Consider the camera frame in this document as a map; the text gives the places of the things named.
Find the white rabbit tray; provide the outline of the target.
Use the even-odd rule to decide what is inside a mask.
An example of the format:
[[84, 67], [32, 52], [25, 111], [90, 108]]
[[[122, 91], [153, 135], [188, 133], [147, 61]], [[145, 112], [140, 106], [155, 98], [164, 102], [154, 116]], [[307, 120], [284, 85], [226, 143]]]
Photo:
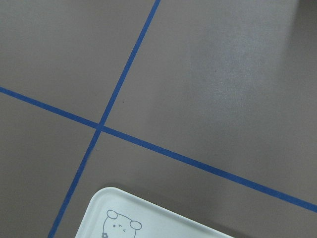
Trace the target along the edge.
[[78, 238], [226, 238], [197, 223], [115, 187], [91, 198]]

